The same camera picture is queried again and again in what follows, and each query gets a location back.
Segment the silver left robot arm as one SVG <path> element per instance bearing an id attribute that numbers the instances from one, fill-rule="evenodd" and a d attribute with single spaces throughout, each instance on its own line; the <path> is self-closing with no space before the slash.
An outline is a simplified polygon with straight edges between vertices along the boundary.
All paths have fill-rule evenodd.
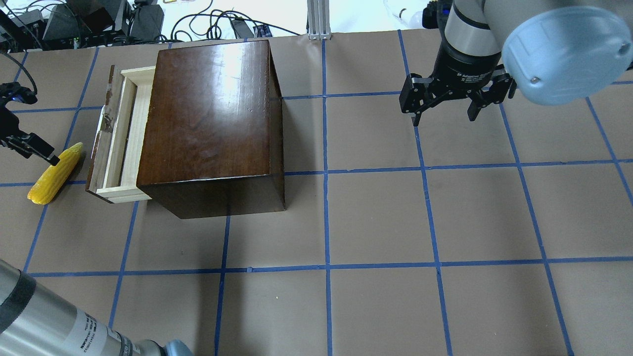
<path id="1" fill-rule="evenodd" d="M 6 104 L 37 102 L 36 88 L 17 82 L 1 86 L 1 144 L 25 158 L 37 155 L 49 167 L 29 191 L 36 204 L 52 201 L 64 186 L 82 153 L 78 143 L 56 156 L 35 133 L 19 129 L 19 119 Z M 6 261 L 0 266 L 0 346 L 3 356 L 190 356 L 181 340 L 164 346 L 152 340 L 133 342 L 41 285 Z"/>

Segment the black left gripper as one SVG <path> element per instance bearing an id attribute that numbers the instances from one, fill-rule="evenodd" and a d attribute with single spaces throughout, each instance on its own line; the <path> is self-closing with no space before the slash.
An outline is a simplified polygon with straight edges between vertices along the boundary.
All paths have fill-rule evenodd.
<path id="1" fill-rule="evenodd" d="M 3 83 L 0 86 L 0 138 L 4 147 L 16 151 L 24 158 L 33 155 L 55 166 L 60 159 L 54 154 L 54 148 L 35 133 L 25 133 L 19 128 L 19 119 L 6 106 L 10 102 L 35 104 L 38 91 L 22 86 L 18 82 Z"/>

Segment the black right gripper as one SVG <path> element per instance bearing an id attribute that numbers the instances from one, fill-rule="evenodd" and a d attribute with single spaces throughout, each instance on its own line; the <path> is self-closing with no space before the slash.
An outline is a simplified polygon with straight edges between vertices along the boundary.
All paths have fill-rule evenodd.
<path id="1" fill-rule="evenodd" d="M 467 115 L 471 122 L 483 108 L 513 99 L 517 89 L 515 79 L 498 69 L 501 53 L 475 56 L 460 52 L 448 42 L 442 42 L 430 77 L 408 74 L 399 95 L 400 109 L 409 114 L 413 126 L 420 124 L 421 113 L 446 100 L 470 98 Z M 483 87 L 492 81 L 488 90 Z"/>

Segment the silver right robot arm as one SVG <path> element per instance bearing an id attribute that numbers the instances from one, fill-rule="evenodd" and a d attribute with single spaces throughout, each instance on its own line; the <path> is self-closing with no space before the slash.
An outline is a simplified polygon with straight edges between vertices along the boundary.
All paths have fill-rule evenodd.
<path id="1" fill-rule="evenodd" d="M 632 69 L 630 0 L 431 0 L 414 18 L 441 36 L 432 74 L 408 74 L 399 95 L 414 126 L 462 99 L 474 121 L 516 90 L 535 104 L 567 104 Z"/>

